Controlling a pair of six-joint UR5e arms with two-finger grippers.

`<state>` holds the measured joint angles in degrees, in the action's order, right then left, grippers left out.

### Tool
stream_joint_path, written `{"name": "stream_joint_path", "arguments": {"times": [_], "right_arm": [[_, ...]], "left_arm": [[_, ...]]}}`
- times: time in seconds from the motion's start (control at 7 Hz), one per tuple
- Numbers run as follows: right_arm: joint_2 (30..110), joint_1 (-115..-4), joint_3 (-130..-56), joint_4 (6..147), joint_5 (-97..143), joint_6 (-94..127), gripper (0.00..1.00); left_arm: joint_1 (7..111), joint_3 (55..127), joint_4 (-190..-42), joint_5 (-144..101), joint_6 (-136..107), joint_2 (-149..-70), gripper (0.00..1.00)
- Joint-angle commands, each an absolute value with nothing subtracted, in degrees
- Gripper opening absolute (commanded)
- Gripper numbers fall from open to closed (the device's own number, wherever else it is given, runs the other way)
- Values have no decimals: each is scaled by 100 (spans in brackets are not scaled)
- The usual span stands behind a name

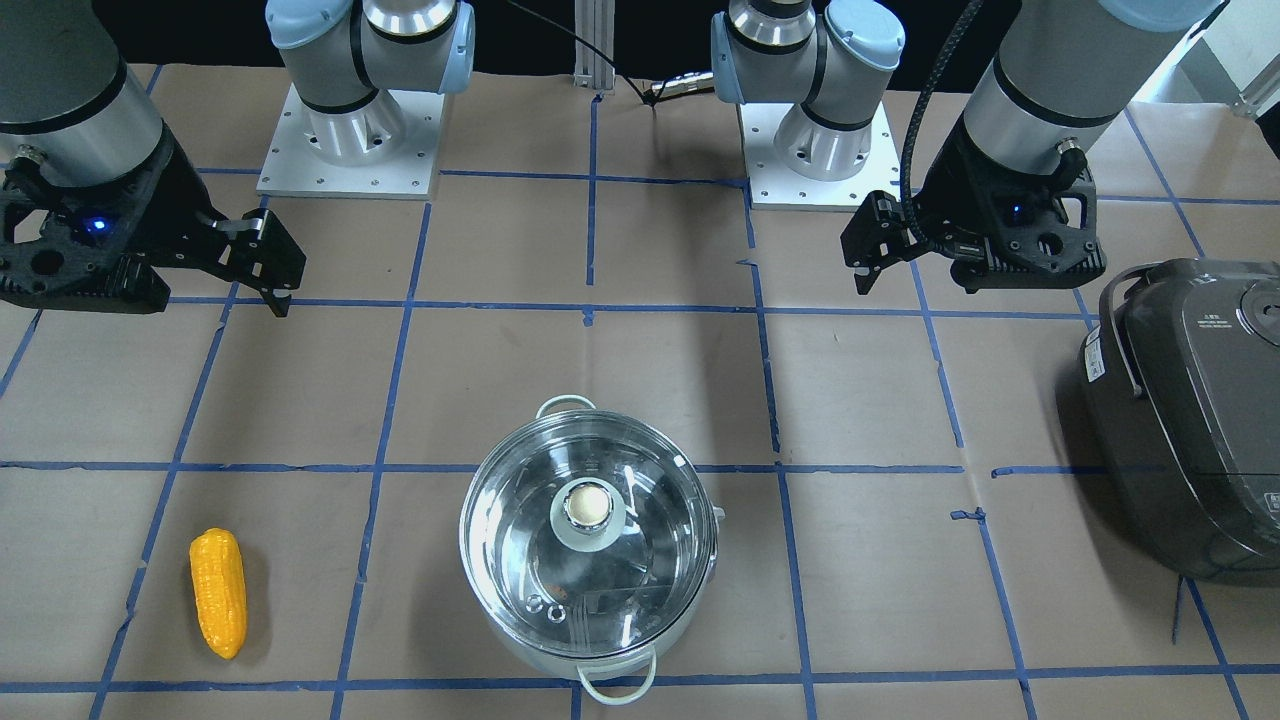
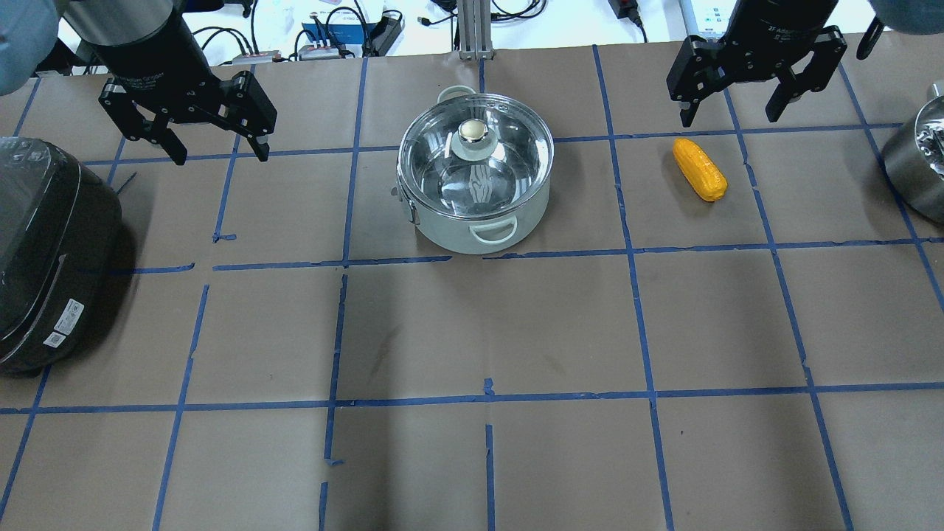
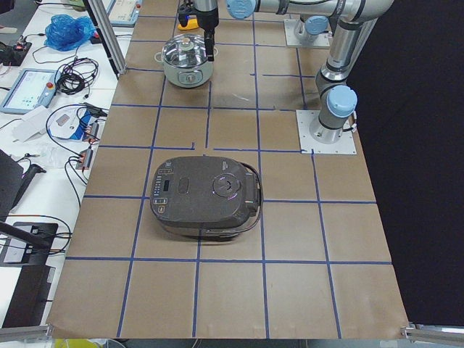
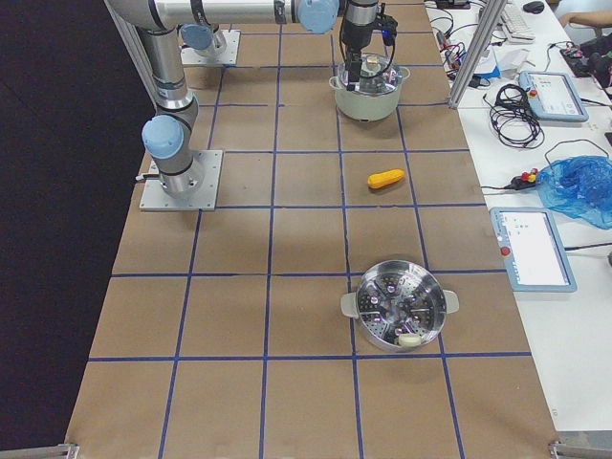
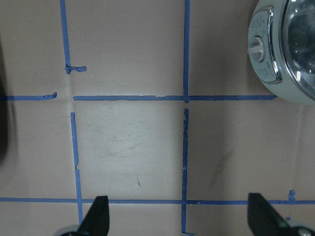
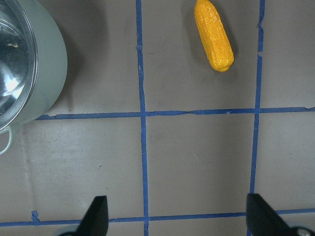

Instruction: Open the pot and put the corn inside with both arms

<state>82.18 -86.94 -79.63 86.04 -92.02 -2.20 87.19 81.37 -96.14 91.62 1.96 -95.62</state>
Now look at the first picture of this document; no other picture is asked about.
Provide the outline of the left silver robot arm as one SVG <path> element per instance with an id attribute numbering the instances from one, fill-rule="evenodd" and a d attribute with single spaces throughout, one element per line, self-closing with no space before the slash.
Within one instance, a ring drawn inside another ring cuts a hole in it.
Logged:
<path id="1" fill-rule="evenodd" d="M 1024 1 L 961 115 L 911 190 L 934 87 L 980 4 L 963 9 L 919 92 L 899 160 L 899 192 L 874 190 L 841 236 L 856 291 L 928 252 L 955 284 L 1074 290 L 1107 266 L 1094 228 L 1088 151 L 1216 1 Z M 855 174 L 872 119 L 905 47 L 876 1 L 731 1 L 710 23 L 716 95 L 788 106 L 774 142 L 815 181 Z"/>

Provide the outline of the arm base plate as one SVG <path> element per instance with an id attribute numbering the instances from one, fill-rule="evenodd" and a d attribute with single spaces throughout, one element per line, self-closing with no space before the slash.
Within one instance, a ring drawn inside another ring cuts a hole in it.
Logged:
<path id="1" fill-rule="evenodd" d="M 739 119 L 756 209 L 856 211 L 873 191 L 900 196 L 899 152 L 883 105 L 855 131 L 818 126 L 787 102 L 740 105 Z"/>
<path id="2" fill-rule="evenodd" d="M 271 197 L 428 201 L 449 99 L 381 91 L 344 114 L 285 96 L 256 190 Z"/>

